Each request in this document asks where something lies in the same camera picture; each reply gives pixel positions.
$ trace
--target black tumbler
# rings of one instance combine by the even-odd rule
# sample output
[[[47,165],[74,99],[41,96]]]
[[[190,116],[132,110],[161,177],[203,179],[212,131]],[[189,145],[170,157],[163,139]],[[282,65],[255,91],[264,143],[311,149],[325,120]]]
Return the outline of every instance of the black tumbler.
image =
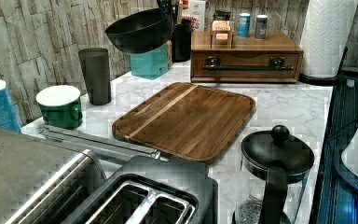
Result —
[[[110,92],[109,56],[107,49],[82,49],[78,52],[89,102],[105,105],[112,100]]]
[[[172,60],[175,63],[184,62],[191,56],[191,21],[182,19],[176,24],[172,33]]]

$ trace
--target paper towel holder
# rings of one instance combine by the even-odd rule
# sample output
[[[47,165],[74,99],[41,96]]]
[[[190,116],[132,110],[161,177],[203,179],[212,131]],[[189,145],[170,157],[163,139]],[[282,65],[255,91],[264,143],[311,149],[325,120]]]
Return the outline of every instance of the paper towel holder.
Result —
[[[315,85],[315,86],[336,86],[340,81],[342,64],[344,64],[345,56],[347,55],[348,47],[345,47],[342,54],[341,62],[339,63],[337,74],[334,77],[309,77],[304,74],[299,75],[298,81]]]

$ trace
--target small wooden box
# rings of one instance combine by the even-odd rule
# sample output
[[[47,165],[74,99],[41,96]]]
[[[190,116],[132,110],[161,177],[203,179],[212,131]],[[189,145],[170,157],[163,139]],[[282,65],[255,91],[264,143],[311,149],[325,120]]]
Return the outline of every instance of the small wooden box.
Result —
[[[233,37],[232,46],[213,45],[210,32],[191,39],[191,82],[296,83],[303,49],[280,32],[266,39]]]

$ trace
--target white lid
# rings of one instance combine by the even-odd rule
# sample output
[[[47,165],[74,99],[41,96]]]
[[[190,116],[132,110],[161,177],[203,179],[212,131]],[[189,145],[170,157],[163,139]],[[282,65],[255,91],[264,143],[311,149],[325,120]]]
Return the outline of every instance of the white lid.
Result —
[[[45,88],[36,95],[40,105],[59,106],[67,105],[80,96],[80,90],[73,86],[60,85]]]

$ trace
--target drawer handle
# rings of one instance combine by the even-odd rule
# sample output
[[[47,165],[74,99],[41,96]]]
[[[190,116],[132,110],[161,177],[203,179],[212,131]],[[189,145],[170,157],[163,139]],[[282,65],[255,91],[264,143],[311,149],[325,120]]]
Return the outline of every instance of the drawer handle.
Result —
[[[202,66],[204,71],[265,71],[265,72],[293,72],[292,65],[284,65],[284,58],[271,58],[269,61],[270,66],[257,66],[257,65],[221,65],[219,57],[210,56],[206,60],[206,65]]]

